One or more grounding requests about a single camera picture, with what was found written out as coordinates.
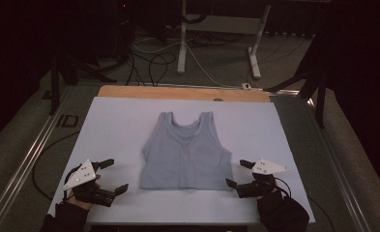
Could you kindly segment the black tripod stand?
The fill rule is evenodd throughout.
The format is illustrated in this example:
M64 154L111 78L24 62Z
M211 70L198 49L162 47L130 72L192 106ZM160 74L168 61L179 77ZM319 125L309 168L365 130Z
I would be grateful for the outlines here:
M324 73L326 62L323 58L319 58L316 55L317 51L322 50L323 37L320 33L317 33L307 49L302 61L300 62L298 69L294 75L287 80L277 84L273 87L266 88L266 92L276 93L281 89L288 87L296 82L303 80L305 83L300 89L297 97L301 99L309 100L314 93L317 93L316 105L315 105L315 119L321 129L324 129L324 105L326 94L327 75Z
M53 51L50 59L50 115L53 115L58 110L60 105L59 76L62 76L65 82L70 85L76 85L78 82L78 76L74 72L73 67L79 68L82 71L91 74L102 82L115 82L115 79L111 79L103 74L100 74L98 71L95 71L93 68L74 58L70 54L58 50Z

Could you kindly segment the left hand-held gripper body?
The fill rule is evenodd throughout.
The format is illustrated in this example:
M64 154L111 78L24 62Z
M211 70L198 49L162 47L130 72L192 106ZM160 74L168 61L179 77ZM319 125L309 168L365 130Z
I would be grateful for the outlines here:
M73 168L65 178L63 186L64 198L67 199L67 191L73 192L79 201L110 207L115 196L112 191L101 189L96 180L98 178L97 163L89 159Z

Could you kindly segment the person's right hand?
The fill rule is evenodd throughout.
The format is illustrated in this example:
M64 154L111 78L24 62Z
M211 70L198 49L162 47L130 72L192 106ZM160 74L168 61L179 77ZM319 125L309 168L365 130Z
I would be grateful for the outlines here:
M265 196L256 197L257 210L262 217L274 217L284 210L282 194L277 189Z

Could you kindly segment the dark equipment rack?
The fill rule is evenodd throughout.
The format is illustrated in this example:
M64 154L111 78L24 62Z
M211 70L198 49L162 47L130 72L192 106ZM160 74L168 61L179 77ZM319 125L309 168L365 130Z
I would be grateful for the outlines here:
M116 43L113 54L127 60L135 31L135 4L133 0L111 0Z

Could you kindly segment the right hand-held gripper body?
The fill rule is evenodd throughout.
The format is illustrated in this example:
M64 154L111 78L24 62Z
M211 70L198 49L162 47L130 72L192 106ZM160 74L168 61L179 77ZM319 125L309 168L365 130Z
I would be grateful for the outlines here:
M276 187L275 174L288 171L289 168L266 159L255 162L251 169L253 181L249 184L238 185L236 189L240 198L265 196Z

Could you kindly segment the white table sheet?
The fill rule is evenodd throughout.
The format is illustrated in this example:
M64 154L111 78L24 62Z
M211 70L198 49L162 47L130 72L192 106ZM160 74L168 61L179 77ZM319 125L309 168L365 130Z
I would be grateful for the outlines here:
M96 206L88 215L90 224L255 224L256 203L233 191L144 190L140 175L145 160L142 149L163 112L174 114L181 125L193 123L202 112L211 111L224 148L232 153L233 178L238 183L252 179L240 160L270 160L285 166L281 185L305 209L307 193L289 148L278 112L271 102L178 101L127 98L93 99L68 161L74 168L88 160L113 159L102 170L100 185L116 189L127 185L112 206Z

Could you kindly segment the person's left hand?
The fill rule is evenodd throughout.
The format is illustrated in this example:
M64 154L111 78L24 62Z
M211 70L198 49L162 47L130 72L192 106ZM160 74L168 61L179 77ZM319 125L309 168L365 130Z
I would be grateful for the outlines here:
M67 198L67 203L73 204L83 210L90 211L93 207L92 203L87 203L83 201L79 201L75 198L73 192L71 191L68 198Z

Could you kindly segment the aluminium floor rail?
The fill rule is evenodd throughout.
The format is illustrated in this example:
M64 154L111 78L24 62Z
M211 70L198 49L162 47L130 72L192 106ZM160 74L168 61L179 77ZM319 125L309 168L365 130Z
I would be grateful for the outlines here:
M336 156L336 151L333 148L332 140L327 135L324 129L321 129L317 120L312 118L312 122L319 130L321 140L327 150L327 160L332 168L333 175L336 180L336 185L345 203L346 209L352 218L358 232L370 232L370 226L365 218L364 211L359 204L358 197L354 189L351 187L351 182L347 178L340 161Z
M65 87L59 105L49 114L50 103L33 96L0 133L0 223L10 210L37 156L54 130L61 108L73 87Z

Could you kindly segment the grey tank top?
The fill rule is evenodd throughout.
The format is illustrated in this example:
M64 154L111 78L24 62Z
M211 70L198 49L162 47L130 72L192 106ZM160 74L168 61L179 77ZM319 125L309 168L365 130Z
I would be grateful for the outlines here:
M214 114L202 112L189 125L163 112L143 148L142 189L228 190L231 152L218 137Z

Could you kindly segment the black floor bracket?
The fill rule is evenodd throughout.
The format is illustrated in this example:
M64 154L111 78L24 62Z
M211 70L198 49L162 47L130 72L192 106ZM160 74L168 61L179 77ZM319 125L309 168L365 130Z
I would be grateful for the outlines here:
M58 122L56 123L57 128L75 128L78 124L79 117L76 115L64 115L62 114Z

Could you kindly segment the white metal desk frame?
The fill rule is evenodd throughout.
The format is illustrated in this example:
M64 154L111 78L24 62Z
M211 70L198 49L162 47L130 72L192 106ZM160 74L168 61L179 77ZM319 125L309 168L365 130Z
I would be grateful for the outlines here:
M182 74L186 71L187 52L190 50L187 46L188 31L202 32L219 32L254 35L254 44L248 48L249 65L254 79L261 77L261 71L258 65L257 50L260 45L267 18L271 9L271 4L264 5L258 18L223 16L207 14L187 14L187 0L182 0L181 22L181 40L178 55L177 73Z

